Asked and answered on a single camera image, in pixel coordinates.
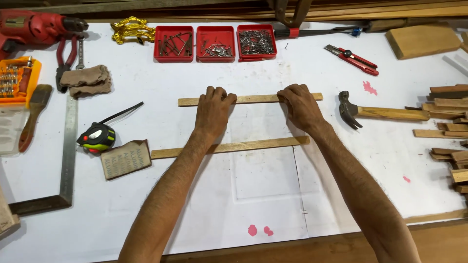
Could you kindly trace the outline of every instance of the hammer head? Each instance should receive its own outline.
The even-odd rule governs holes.
[[[358,107],[348,101],[349,97],[350,93],[348,91],[342,91],[338,95],[338,99],[340,100],[340,116],[346,124],[357,130],[358,127],[362,128],[362,125],[354,119],[354,116],[358,113]]]

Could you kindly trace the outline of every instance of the red-handled pliers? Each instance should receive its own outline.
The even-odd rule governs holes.
[[[57,48],[57,62],[58,62],[58,68],[57,68],[57,75],[55,75],[55,82],[57,85],[57,89],[61,92],[64,93],[66,92],[66,89],[68,87],[64,87],[60,85],[60,80],[62,79],[63,72],[69,71],[72,68],[73,62],[76,59],[76,43],[77,43],[77,37],[75,34],[72,36],[72,51],[70,52],[70,55],[68,56],[68,59],[66,60],[65,63],[63,63],[63,49],[65,48],[65,37],[61,36],[60,38],[60,44],[58,44]]]
[[[324,49],[337,55],[339,58],[348,62],[349,64],[357,68],[360,68],[362,71],[364,71],[367,74],[370,74],[372,76],[379,75],[379,72],[376,70],[377,68],[376,64],[370,61],[367,61],[359,56],[356,56],[355,54],[351,52],[351,50],[345,50],[344,48],[337,48],[332,45],[327,45],[324,47]]]

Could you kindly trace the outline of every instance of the box cutter blade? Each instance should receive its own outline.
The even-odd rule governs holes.
[[[337,55],[339,58],[342,60],[348,62],[349,64],[360,68],[362,71],[365,73],[372,75],[372,76],[377,76],[379,75],[379,72],[376,70],[377,65],[367,61],[359,56],[356,56],[351,52],[351,50],[345,50],[344,48],[337,48],[332,45],[326,45],[324,49],[330,51],[331,53]]]

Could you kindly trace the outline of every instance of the wrench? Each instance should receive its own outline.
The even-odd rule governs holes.
[[[79,46],[78,46],[78,65],[76,65],[75,69],[84,69],[85,65],[83,64],[83,40],[85,37],[79,36]]]

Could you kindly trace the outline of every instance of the forearm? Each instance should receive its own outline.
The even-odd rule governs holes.
[[[119,256],[119,262],[159,262],[193,178],[212,139],[194,131],[174,163],[144,201]]]
[[[399,255],[404,256],[406,262],[417,262],[416,246],[403,218],[374,178],[346,149],[331,125],[326,123],[319,132],[309,134],[313,135],[346,205],[379,260],[392,262],[396,258],[390,255]]]

